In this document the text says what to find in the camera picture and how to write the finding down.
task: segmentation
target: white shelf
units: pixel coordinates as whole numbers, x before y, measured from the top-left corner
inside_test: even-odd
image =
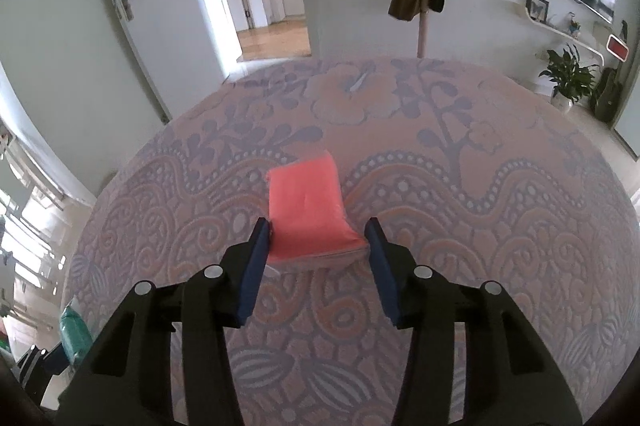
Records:
[[[600,59],[600,64],[604,68],[604,56],[600,52],[598,52],[595,48],[591,48],[588,44],[582,43],[582,41],[572,38],[569,34],[562,32],[561,30],[557,30],[556,28],[550,27],[549,25],[545,25],[544,23],[540,23],[532,20],[531,17],[529,16],[529,12],[527,12],[527,8],[523,5],[518,5],[518,13],[521,15],[521,17],[525,18],[532,25],[548,30],[549,32],[552,32],[558,36],[562,36],[563,38],[570,40],[573,44],[576,44],[577,46],[586,48],[592,54],[594,54],[595,56],[598,56],[598,58]]]

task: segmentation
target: round table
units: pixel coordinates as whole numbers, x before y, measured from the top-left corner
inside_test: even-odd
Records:
[[[267,214],[267,171],[323,149],[356,230],[377,216],[389,240],[449,281],[500,281],[593,414],[640,346],[636,214],[548,102],[459,62],[310,59],[224,85],[100,195],[65,298],[78,296],[97,334],[136,281],[185,281],[247,240]],[[226,337],[248,426],[390,423],[410,332],[383,315],[366,260],[265,278],[254,315]],[[185,421],[179,352],[176,337]]]

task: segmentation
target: floral pattern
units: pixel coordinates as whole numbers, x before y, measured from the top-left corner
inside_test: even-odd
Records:
[[[217,262],[268,211],[270,168],[327,149],[355,229],[449,280],[500,281],[550,349],[585,419],[640,346],[635,211],[594,146],[510,79],[416,59],[303,60],[262,70],[171,123],[98,198],[70,265],[97,334],[136,281]],[[452,420],[462,413],[457,335]],[[389,424],[410,332],[384,316],[366,260],[262,281],[226,333],[248,426]],[[176,418],[185,421],[180,336]]]

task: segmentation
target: table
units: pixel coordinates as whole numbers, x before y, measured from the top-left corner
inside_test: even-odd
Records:
[[[100,195],[65,298],[78,296],[96,334],[136,281],[184,281],[246,240],[267,212],[266,172],[321,149],[338,164],[355,229],[377,216],[450,281],[500,281],[593,414],[640,346],[636,214],[559,112],[460,62],[310,59],[224,85]],[[264,279],[254,316],[226,338],[248,426],[390,423],[410,333],[383,315],[366,261]],[[176,337],[184,420],[179,352]]]

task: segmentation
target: red cloth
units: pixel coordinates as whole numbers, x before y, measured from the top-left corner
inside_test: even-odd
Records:
[[[333,157],[269,171],[269,263],[362,250],[366,241],[348,224]]]

